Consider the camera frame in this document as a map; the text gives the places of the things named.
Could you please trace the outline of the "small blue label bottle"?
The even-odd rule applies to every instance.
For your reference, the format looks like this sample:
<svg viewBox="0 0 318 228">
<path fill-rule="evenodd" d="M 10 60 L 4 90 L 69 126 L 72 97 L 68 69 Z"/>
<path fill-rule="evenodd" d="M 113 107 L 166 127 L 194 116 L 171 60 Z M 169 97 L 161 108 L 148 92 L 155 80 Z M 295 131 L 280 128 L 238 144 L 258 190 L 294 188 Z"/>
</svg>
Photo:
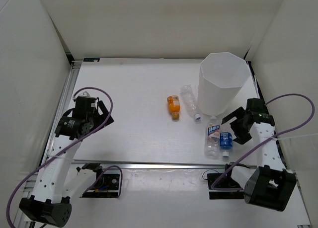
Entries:
<svg viewBox="0 0 318 228">
<path fill-rule="evenodd" d="M 220 133 L 220 150 L 223 158 L 229 158 L 233 148 L 233 137 L 228 131 Z"/>
</svg>

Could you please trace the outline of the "clear bottle blue-white label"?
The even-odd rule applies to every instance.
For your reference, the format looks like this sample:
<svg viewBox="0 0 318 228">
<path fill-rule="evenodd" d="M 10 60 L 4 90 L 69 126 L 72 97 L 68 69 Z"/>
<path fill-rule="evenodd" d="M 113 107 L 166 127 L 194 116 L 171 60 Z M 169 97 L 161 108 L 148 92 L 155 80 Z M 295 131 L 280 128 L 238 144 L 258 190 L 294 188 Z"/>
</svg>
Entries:
<svg viewBox="0 0 318 228">
<path fill-rule="evenodd" d="M 211 116 L 206 129 L 205 155 L 218 157 L 220 152 L 220 121 Z"/>
</svg>

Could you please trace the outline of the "clear plastic bottle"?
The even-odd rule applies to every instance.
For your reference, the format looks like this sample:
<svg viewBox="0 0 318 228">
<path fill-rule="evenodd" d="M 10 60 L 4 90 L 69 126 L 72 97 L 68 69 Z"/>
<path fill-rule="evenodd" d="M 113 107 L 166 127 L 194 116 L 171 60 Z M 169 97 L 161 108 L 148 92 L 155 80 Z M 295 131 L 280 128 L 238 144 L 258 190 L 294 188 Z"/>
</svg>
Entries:
<svg viewBox="0 0 318 228">
<path fill-rule="evenodd" d="M 188 114 L 195 120 L 201 120 L 201 112 L 197 105 L 196 97 L 193 93 L 192 87 L 190 85 L 184 85 L 180 89 L 180 95 L 182 97 L 184 106 Z"/>
</svg>

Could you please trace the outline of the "orange plastic bottle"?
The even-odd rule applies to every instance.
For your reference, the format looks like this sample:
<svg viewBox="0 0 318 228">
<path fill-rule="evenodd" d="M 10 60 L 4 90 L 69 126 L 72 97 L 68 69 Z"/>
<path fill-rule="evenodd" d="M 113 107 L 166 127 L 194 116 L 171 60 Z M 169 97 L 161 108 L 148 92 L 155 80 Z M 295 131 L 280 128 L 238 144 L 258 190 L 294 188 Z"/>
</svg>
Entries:
<svg viewBox="0 0 318 228">
<path fill-rule="evenodd" d="M 172 95 L 167 98 L 169 113 L 173 120 L 178 120 L 180 116 L 180 102 L 177 95 Z"/>
</svg>

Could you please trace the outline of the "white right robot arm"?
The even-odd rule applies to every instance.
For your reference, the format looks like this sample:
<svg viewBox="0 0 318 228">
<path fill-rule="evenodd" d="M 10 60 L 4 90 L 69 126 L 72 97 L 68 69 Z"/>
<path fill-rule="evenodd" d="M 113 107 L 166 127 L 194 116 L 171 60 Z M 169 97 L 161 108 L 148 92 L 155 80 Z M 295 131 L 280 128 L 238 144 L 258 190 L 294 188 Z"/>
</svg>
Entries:
<svg viewBox="0 0 318 228">
<path fill-rule="evenodd" d="M 243 145 L 253 140 L 259 148 L 256 153 L 256 169 L 236 165 L 224 174 L 223 182 L 229 188 L 237 185 L 243 189 L 247 204 L 276 211 L 284 211 L 296 185 L 296 177 L 287 171 L 279 155 L 273 116 L 268 114 L 263 99 L 247 100 L 246 108 L 238 108 L 222 122 L 230 123 L 234 142 Z"/>
</svg>

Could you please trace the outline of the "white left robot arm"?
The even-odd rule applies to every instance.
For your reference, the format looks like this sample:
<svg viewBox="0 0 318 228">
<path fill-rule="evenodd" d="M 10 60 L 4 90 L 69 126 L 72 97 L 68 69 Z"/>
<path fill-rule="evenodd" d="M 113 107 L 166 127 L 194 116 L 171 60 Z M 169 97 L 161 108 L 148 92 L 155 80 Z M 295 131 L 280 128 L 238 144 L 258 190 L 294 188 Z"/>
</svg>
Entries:
<svg viewBox="0 0 318 228">
<path fill-rule="evenodd" d="M 62 228 L 68 222 L 74 199 L 104 183 L 103 167 L 86 163 L 69 183 L 66 177 L 82 140 L 113 123 L 103 101 L 86 94 L 74 99 L 55 129 L 51 158 L 40 168 L 39 179 L 29 198 L 19 208 L 32 221 Z"/>
</svg>

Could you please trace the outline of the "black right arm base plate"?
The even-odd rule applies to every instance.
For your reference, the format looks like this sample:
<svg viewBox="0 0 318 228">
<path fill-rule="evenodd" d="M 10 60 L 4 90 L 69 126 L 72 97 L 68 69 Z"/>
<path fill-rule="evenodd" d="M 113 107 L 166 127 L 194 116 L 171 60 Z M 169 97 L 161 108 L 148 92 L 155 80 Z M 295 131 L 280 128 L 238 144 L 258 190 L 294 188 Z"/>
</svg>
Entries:
<svg viewBox="0 0 318 228">
<path fill-rule="evenodd" d="M 231 179 L 228 175 L 223 178 L 215 188 L 212 184 L 221 176 L 221 173 L 215 169 L 208 169 L 202 174 L 202 179 L 208 183 L 209 199 L 210 200 L 243 200 L 244 194 L 240 190 L 241 187 L 237 182 Z"/>
</svg>

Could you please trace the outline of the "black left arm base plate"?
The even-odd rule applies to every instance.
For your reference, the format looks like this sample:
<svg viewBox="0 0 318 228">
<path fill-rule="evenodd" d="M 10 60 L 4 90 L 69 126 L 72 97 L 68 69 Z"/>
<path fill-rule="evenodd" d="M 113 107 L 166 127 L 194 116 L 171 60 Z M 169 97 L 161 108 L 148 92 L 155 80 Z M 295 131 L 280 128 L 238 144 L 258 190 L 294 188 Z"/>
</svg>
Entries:
<svg viewBox="0 0 318 228">
<path fill-rule="evenodd" d="M 121 196 L 123 184 L 123 171 L 117 165 L 107 168 L 99 167 L 93 170 L 96 180 L 82 194 L 82 198 L 109 198 L 115 199 Z"/>
</svg>

